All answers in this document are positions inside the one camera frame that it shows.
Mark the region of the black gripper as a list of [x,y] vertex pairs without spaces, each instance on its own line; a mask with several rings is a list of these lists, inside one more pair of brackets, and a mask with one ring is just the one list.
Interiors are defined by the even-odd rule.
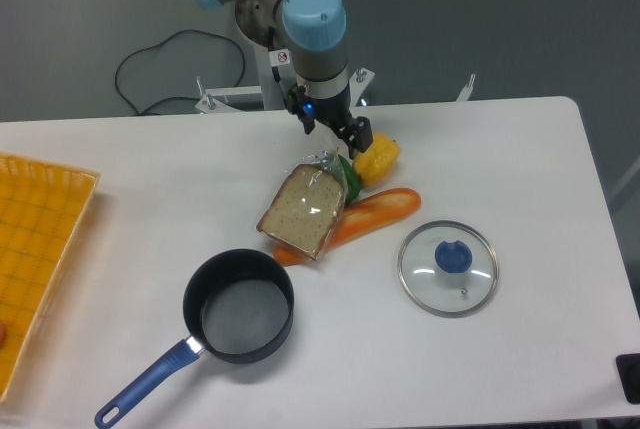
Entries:
[[369,119],[352,117],[349,105],[348,87],[329,98],[313,98],[305,87],[294,85],[286,95],[287,111],[298,118],[306,134],[310,134],[317,123],[328,127],[347,145],[349,158],[354,159],[371,146],[373,133]]

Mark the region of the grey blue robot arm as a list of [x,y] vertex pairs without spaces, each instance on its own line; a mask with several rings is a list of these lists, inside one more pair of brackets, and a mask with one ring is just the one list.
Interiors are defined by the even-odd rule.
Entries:
[[373,141],[370,122],[355,117],[343,0],[197,0],[231,3],[236,24],[255,48],[264,106],[296,116],[306,133],[322,124],[351,156]]

